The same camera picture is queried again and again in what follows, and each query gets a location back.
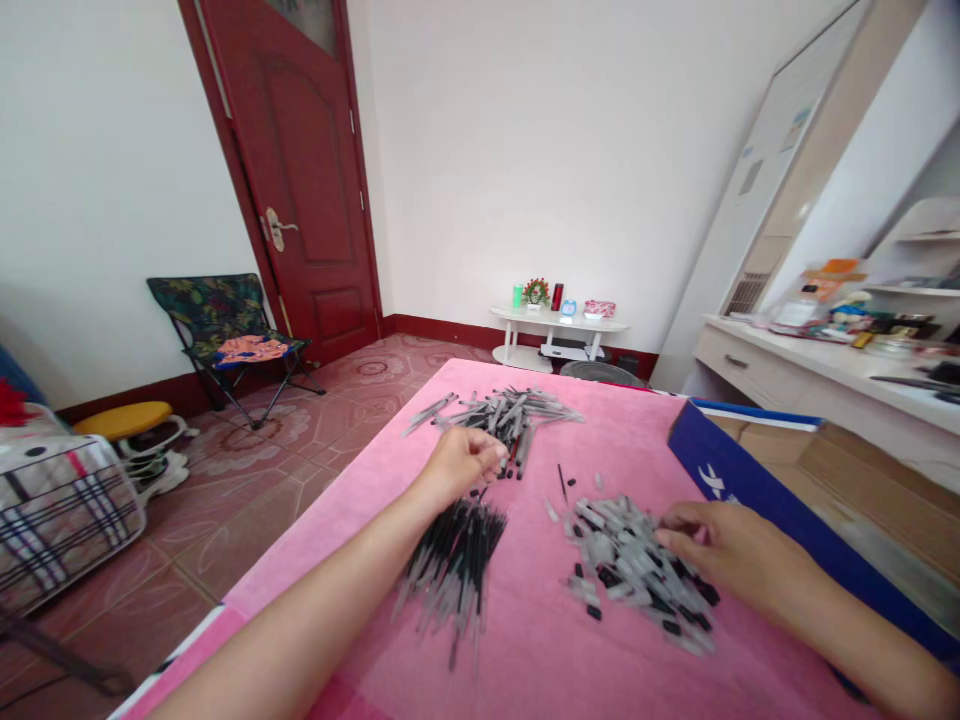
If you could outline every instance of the cardboard box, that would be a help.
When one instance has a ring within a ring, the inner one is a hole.
[[[960,496],[820,418],[688,402],[670,449],[941,660],[960,656]]]

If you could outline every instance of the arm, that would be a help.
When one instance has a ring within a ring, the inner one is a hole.
[[[152,718],[306,715],[433,519],[505,453],[480,430],[445,433],[400,497],[230,638]]]
[[[819,653],[893,717],[960,717],[960,680],[743,506],[680,503],[657,539]],[[704,532],[707,544],[692,535]]]

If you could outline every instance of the hand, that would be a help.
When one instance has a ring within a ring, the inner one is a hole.
[[[450,428],[410,489],[422,493],[441,512],[506,456],[506,446],[483,430]]]
[[[806,550],[743,505],[679,503],[660,524],[661,545],[770,620],[786,622],[795,598],[833,585]],[[694,540],[701,531],[703,544]]]

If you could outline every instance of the white wall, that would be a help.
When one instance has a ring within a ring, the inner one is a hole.
[[[497,326],[545,276],[657,352],[770,76],[839,4],[350,0],[385,312]]]
[[[770,283],[764,308],[811,264],[866,256],[958,117],[960,3],[930,0]]]
[[[960,121],[954,124],[920,177],[900,201],[882,234],[891,230],[907,210],[928,197],[960,197]]]
[[[191,371],[144,279],[256,272],[174,0],[0,4],[0,343],[55,408]]]

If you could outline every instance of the pink tablecloth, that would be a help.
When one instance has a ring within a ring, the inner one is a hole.
[[[568,488],[571,504],[581,494],[598,495],[596,472],[603,475],[605,494],[624,492],[655,513],[679,500],[701,500],[666,445],[683,400],[502,366],[465,360],[444,365],[237,583],[225,599],[228,608],[252,617],[409,484],[439,435],[426,425],[401,439],[414,412],[451,390],[466,398],[474,390],[482,396],[508,383],[525,388],[534,382],[580,410],[587,422],[545,427],[523,481],[504,480],[487,493],[487,500],[509,513],[509,522],[491,564],[479,677],[473,676],[472,652],[463,646],[455,672],[447,670],[448,629],[417,641],[418,608],[408,607],[390,624],[390,598],[332,689],[353,701],[321,696],[314,717],[329,716],[333,708],[346,708],[335,713],[341,718],[874,716],[848,698],[819,658],[733,598],[725,597],[716,610],[717,652],[705,658],[666,643],[635,610],[605,602],[603,622],[587,616],[560,587],[578,553],[543,509],[544,495],[563,507],[557,463],[565,477],[579,481]],[[222,641],[201,638],[178,663],[189,669]],[[155,705],[179,677],[158,683],[142,708]]]

